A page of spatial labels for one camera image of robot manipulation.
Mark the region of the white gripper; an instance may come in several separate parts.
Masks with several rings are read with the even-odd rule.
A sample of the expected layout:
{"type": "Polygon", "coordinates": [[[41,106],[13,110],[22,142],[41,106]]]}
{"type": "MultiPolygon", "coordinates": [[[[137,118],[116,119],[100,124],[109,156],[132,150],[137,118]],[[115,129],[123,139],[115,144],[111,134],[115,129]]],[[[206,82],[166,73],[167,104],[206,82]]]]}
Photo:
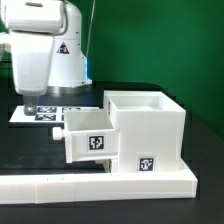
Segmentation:
{"type": "Polygon", "coordinates": [[[11,53],[16,92],[24,96],[24,114],[34,116],[47,89],[54,37],[65,29],[62,0],[0,0],[0,45],[11,53]]]}

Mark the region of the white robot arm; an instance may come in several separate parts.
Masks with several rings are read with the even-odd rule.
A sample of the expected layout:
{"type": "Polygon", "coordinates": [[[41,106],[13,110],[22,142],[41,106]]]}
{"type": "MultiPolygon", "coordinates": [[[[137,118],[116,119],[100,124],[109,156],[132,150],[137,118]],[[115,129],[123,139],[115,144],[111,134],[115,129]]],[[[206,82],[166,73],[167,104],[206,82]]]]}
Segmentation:
{"type": "Polygon", "coordinates": [[[47,93],[72,94],[92,82],[81,50],[82,14],[68,0],[0,0],[0,50],[12,58],[24,114],[37,113],[47,93]]]}

